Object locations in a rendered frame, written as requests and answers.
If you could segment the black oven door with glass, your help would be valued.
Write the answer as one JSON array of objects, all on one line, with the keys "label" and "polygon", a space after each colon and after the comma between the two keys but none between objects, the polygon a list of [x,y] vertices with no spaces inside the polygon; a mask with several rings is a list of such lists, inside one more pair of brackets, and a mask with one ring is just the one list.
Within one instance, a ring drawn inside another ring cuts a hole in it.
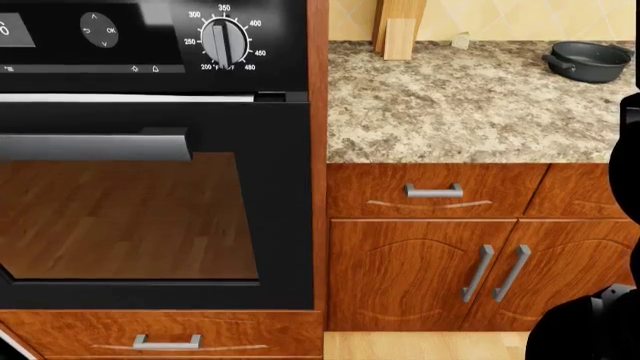
[{"label": "black oven door with glass", "polygon": [[192,152],[0,160],[0,309],[311,309],[309,126],[276,94],[0,95],[0,134],[186,128]]}]

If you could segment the wooden cabinet door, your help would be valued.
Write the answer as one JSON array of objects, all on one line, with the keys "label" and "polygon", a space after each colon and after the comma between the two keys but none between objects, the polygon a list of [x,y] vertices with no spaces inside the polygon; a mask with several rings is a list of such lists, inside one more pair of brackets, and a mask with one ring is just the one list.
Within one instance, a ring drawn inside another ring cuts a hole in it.
[{"label": "wooden cabinet door", "polygon": [[[461,331],[528,331],[556,305],[613,283],[633,284],[629,257],[639,238],[640,226],[628,220],[518,221]],[[492,291],[516,263],[519,245],[531,255],[502,302],[495,302]]]},{"label": "wooden cabinet door", "polygon": [[332,332],[455,331],[515,221],[332,221],[328,327]]}]

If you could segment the wide wooden counter drawer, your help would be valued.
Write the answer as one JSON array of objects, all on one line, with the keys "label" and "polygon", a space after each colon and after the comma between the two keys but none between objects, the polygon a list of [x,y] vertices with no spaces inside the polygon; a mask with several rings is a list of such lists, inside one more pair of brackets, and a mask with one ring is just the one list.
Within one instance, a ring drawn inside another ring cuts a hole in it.
[{"label": "wide wooden counter drawer", "polygon": [[[524,215],[547,164],[330,164],[331,218],[516,218]],[[462,198],[408,198],[404,185]]]}]

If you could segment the small light wooden cutting board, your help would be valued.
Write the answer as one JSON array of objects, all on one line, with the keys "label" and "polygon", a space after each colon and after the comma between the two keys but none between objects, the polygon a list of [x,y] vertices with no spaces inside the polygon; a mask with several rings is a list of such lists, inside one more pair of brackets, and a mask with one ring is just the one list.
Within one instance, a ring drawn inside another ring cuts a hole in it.
[{"label": "small light wooden cutting board", "polygon": [[414,18],[387,20],[383,51],[385,61],[408,61],[412,58],[415,24]]}]

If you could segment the wooden drawer under oven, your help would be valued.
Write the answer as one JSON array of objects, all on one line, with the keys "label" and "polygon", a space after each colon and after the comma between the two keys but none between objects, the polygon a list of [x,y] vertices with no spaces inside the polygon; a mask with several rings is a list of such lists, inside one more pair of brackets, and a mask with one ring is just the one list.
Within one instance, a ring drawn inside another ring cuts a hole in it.
[{"label": "wooden drawer under oven", "polygon": [[[49,360],[318,360],[317,311],[27,311],[0,310],[7,326]],[[187,342],[199,350],[134,350],[136,335]]]}]

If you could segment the grey temperature dial knob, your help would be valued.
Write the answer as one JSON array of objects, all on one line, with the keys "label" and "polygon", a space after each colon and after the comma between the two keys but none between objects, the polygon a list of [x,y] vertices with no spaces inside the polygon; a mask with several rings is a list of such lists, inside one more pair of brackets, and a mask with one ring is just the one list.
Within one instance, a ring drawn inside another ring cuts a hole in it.
[{"label": "grey temperature dial knob", "polygon": [[227,17],[214,17],[200,30],[204,53],[218,68],[231,69],[249,53],[249,38],[245,29]]}]

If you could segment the large wooden cutting board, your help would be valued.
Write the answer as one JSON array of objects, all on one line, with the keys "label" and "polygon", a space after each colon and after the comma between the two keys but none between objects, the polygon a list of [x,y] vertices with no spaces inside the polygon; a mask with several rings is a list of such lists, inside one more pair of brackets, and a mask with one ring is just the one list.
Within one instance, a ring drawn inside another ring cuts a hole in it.
[{"label": "large wooden cutting board", "polygon": [[376,53],[382,53],[389,19],[414,20],[411,45],[415,44],[427,0],[377,0],[372,44]]}]

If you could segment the black oven control panel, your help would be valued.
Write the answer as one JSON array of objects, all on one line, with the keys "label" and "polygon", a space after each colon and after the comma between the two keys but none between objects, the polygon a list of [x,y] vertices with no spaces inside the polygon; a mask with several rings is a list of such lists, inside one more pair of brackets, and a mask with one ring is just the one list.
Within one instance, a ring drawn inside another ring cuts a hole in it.
[{"label": "black oven control panel", "polygon": [[[115,47],[84,38],[80,18],[104,14]],[[0,0],[18,13],[35,47],[0,48],[0,93],[303,92],[306,0]],[[249,53],[231,69],[204,53],[200,30],[214,17],[236,20]]]}]

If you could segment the narrow wooden counter drawer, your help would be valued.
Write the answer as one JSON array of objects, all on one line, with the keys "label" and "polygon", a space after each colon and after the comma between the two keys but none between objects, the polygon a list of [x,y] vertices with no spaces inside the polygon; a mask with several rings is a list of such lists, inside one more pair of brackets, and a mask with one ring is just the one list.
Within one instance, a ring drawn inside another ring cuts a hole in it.
[{"label": "narrow wooden counter drawer", "polygon": [[550,164],[524,212],[527,218],[626,218],[607,164]]}]

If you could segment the round black navigation button pad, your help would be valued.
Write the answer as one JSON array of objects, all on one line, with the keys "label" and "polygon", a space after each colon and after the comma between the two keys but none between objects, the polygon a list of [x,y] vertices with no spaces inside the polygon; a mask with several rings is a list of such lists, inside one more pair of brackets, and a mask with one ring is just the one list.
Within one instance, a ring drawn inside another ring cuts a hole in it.
[{"label": "round black navigation button pad", "polygon": [[84,38],[96,47],[109,49],[119,41],[119,32],[109,17],[97,12],[87,12],[80,18]]}]

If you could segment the black cooking pot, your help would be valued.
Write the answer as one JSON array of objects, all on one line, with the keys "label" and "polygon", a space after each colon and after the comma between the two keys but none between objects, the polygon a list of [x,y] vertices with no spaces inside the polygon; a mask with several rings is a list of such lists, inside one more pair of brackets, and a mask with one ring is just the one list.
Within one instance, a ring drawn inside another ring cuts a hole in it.
[{"label": "black cooking pot", "polygon": [[616,80],[635,55],[634,50],[615,44],[583,41],[553,44],[541,59],[554,73],[583,83],[610,83]]}]

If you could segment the grey oven display screen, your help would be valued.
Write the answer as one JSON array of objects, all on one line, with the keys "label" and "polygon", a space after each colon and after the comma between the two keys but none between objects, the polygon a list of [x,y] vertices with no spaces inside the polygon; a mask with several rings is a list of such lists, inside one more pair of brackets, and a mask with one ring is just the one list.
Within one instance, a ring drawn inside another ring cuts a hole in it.
[{"label": "grey oven display screen", "polygon": [[35,47],[18,13],[0,13],[0,48],[6,47]]}]

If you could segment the white and black appliance corner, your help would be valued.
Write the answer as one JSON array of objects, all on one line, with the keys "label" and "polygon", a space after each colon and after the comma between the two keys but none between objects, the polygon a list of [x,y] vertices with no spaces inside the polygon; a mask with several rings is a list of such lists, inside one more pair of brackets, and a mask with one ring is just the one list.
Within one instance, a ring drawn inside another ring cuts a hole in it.
[{"label": "white and black appliance corner", "polygon": [[0,323],[0,360],[44,360],[44,357]]}]

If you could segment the wooden oven cabinet frame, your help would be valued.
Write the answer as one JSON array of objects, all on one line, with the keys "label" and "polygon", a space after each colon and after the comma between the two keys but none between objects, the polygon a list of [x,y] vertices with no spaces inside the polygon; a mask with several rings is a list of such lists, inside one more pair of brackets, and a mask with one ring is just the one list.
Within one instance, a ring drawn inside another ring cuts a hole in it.
[{"label": "wooden oven cabinet frame", "polygon": [[328,328],[327,116],[329,0],[306,0],[311,131],[314,311]]}]

